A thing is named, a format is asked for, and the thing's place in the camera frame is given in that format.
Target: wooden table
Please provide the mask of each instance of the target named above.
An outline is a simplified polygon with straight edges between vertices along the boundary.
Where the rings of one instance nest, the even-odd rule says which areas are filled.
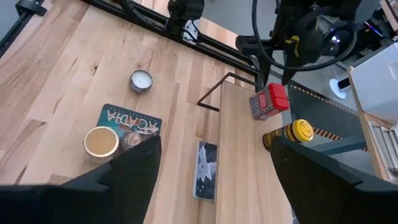
[[[390,8],[388,7],[388,5],[385,2],[385,0],[381,0],[380,1],[380,5],[383,8],[383,11],[384,11],[385,15],[387,16],[388,21],[390,22],[390,25],[391,25],[392,29],[395,32],[398,32],[398,21],[394,17],[394,14],[398,15],[398,2],[395,1],[395,0],[390,2],[392,10],[390,10]]]
[[[0,59],[0,184],[62,184],[94,169],[82,140],[111,103],[163,120],[145,223],[214,223],[214,203],[192,197],[192,187],[198,141],[218,143],[220,114],[196,103],[228,72],[253,77],[81,1],[44,7],[46,15],[34,16]],[[235,36],[206,22],[201,31],[222,42]],[[145,95],[129,89],[137,69],[154,79]],[[219,106],[220,94],[205,103]]]
[[[114,3],[112,0],[101,0],[108,2],[114,6],[119,7],[118,4]],[[169,11],[167,10],[167,4],[169,0],[133,0],[138,2],[139,4],[156,11],[163,16],[170,17]],[[234,32],[224,29],[223,27],[215,24],[214,22],[209,21],[208,19],[201,17],[198,26],[200,32],[202,34],[206,34],[209,37],[212,37],[232,48],[235,48],[235,40],[238,36]]]
[[[249,97],[230,82],[222,84],[217,156],[216,223],[292,223],[292,210],[262,135],[282,127],[282,115],[255,121]]]
[[[351,67],[351,70],[348,73],[348,77],[349,77],[349,82],[351,83],[351,88],[352,88],[352,91],[353,91],[353,95],[354,95],[354,99],[355,99],[355,103],[356,103],[356,108],[358,110],[358,116],[359,116],[359,119],[361,121],[361,127],[362,127],[363,134],[364,134],[364,137],[365,137],[366,145],[368,147],[368,152],[370,153],[370,156],[371,156],[373,169],[374,169],[375,174],[379,178],[389,181],[387,172],[386,172],[386,170],[384,168],[384,165],[383,165],[383,163],[381,161],[381,157],[380,157],[379,151],[378,151],[378,149],[376,147],[376,143],[375,143],[375,141],[374,141],[374,139],[372,137],[371,130],[370,130],[369,126],[368,126],[368,121],[374,121],[374,122],[377,122],[377,123],[380,123],[380,124],[384,124],[386,126],[392,126],[392,125],[389,124],[386,121],[383,121],[383,120],[381,120],[379,118],[376,118],[376,117],[374,117],[374,116],[372,116],[370,114],[367,114],[366,112],[364,112],[362,110],[362,107],[359,104],[358,94],[357,94],[357,92],[355,90],[355,85],[354,85],[354,82],[353,82],[353,79],[352,79],[352,76],[351,76],[353,69],[354,68]]]

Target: coffee cup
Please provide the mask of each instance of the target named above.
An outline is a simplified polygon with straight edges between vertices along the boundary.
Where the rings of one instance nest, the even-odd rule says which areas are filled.
[[[99,126],[90,130],[83,141],[86,159],[93,163],[105,163],[113,158],[119,146],[119,137],[113,129]]]

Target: book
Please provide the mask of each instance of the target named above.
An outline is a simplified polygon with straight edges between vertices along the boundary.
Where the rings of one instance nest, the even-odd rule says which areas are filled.
[[[200,141],[197,149],[193,196],[214,200],[216,189],[217,146]]]
[[[162,120],[119,106],[105,104],[99,115],[97,126],[112,128],[119,137],[119,145],[128,134],[133,134],[127,146],[135,146],[152,136],[158,136]]]

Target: red box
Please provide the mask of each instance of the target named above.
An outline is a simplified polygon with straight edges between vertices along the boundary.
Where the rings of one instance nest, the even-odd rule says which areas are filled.
[[[249,101],[254,119],[265,120],[289,108],[284,86],[275,83],[250,97]]]

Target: yellow bottle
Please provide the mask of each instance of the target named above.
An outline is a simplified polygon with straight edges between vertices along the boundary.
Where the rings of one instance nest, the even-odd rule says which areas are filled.
[[[298,119],[275,131],[264,134],[262,136],[262,143],[268,151],[271,150],[271,142],[275,136],[282,136],[299,143],[309,142],[313,139],[313,129],[308,121]]]

